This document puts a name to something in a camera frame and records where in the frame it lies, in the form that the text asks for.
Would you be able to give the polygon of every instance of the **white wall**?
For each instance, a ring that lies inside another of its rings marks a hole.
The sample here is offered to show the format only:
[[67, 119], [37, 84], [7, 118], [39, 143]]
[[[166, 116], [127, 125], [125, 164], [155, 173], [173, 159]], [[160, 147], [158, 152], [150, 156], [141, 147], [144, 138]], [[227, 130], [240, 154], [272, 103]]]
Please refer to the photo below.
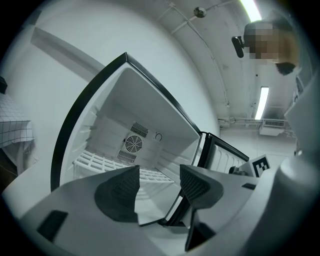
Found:
[[272, 168], [293, 156], [296, 149], [296, 139], [284, 133], [274, 137], [259, 135], [257, 130], [228, 129], [221, 130], [220, 137], [250, 159], [266, 154]]
[[[41, 9], [36, 27], [104, 66], [128, 52], [169, 90], [199, 129], [219, 135], [211, 99], [193, 62], [145, 13], [106, 0], [57, 1]], [[32, 153], [41, 159], [52, 155], [61, 125], [88, 81], [30, 44], [33, 29], [29, 25], [21, 32], [0, 75], [8, 83], [9, 95], [32, 121]]]

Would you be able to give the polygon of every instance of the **ceiling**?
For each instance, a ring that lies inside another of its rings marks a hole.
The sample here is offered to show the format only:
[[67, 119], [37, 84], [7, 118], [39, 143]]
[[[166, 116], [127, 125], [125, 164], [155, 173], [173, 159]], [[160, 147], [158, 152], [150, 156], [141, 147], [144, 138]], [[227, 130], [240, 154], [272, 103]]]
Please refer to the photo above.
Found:
[[[254, 118], [260, 87], [270, 88], [264, 119], [284, 119], [295, 89], [295, 75], [280, 75], [274, 64], [238, 58], [231, 42], [250, 22], [240, 0], [136, 0], [186, 50], [200, 72], [219, 119]], [[272, 8], [256, 0], [262, 18]], [[209, 9], [194, 18], [196, 7]]]

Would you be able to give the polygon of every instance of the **fluorescent light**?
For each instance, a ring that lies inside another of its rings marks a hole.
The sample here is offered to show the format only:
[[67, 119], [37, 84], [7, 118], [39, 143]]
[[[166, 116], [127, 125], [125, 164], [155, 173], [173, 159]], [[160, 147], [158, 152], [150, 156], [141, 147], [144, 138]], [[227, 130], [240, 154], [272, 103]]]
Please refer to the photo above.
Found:
[[250, 21], [260, 21], [261, 20], [261, 14], [256, 6], [256, 3], [254, 0], [240, 0], [244, 9], [246, 10], [247, 14], [249, 15]]
[[260, 120], [262, 118], [262, 115], [266, 107], [268, 94], [269, 94], [269, 87], [261, 87], [260, 101], [259, 101], [258, 110], [256, 111], [256, 114], [255, 114], [255, 120]]

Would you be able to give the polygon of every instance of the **wire shelf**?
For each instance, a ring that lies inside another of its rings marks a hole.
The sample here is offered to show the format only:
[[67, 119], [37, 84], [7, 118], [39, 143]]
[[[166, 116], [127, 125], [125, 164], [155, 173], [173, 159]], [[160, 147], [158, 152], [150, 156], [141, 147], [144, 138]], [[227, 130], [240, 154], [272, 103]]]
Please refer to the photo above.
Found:
[[[81, 155], [79, 155], [78, 158], [73, 162], [73, 164], [76, 166], [81, 166], [98, 174], [133, 166], [133, 164], [129, 164], [128, 162], [108, 159], [96, 155], [95, 153], [91, 153], [87, 150], [84, 150]], [[164, 175], [162, 172], [156, 169], [149, 169], [145, 167], [140, 167], [140, 182], [161, 184], [174, 183], [172, 179]]]

